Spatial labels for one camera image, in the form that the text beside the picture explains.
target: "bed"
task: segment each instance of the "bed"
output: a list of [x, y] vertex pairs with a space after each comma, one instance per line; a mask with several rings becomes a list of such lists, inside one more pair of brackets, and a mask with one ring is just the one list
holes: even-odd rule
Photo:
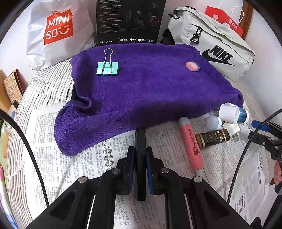
[[[27, 87], [15, 117], [15, 121], [24, 133], [28, 122], [32, 121], [30, 114], [33, 110], [70, 100], [73, 80], [69, 60], [37, 72]], [[253, 99], [246, 85], [240, 80], [231, 84], [242, 92], [253, 118], [264, 120], [260, 106]], [[25, 228], [32, 221], [26, 198], [28, 177], [22, 160], [24, 147], [18, 134], [12, 130], [8, 142], [5, 178], [10, 204], [19, 228]], [[273, 177], [274, 164], [269, 167], [270, 177]]]

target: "fanny pack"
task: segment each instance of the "fanny pack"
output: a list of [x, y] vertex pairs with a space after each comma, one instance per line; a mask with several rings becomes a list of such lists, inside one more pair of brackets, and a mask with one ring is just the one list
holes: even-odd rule
[[229, 79], [238, 80], [253, 63], [255, 52], [228, 26], [188, 6], [170, 16], [168, 29], [175, 43], [194, 46]]

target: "human hand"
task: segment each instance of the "human hand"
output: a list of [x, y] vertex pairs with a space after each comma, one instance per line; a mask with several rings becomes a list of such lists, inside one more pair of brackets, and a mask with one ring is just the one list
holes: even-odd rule
[[279, 161], [275, 161], [273, 180], [276, 185], [278, 185], [282, 181], [281, 175], [282, 175], [282, 170], [281, 170]]

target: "purple cloth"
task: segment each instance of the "purple cloth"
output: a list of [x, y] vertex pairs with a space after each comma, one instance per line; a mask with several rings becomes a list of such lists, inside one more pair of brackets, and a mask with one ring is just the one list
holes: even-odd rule
[[[96, 75], [106, 48], [114, 50], [117, 76]], [[187, 61], [200, 71], [189, 71]], [[70, 63], [83, 101], [69, 101], [56, 118], [55, 139], [67, 156], [137, 127], [195, 118], [226, 102], [243, 105], [242, 94], [189, 45], [108, 45], [85, 50]]]

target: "binder clip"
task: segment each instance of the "binder clip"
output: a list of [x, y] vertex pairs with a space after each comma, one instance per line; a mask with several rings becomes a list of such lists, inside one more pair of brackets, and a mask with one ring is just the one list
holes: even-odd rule
[[97, 67], [97, 73], [96, 75], [101, 76], [109, 76], [109, 75], [114, 75], [116, 76], [118, 74], [118, 62], [112, 62], [112, 53], [114, 52], [112, 49], [110, 49], [112, 52], [110, 54], [110, 62], [106, 62], [107, 54], [106, 50], [104, 50], [105, 53], [105, 60], [104, 62], [99, 62], [98, 67]]

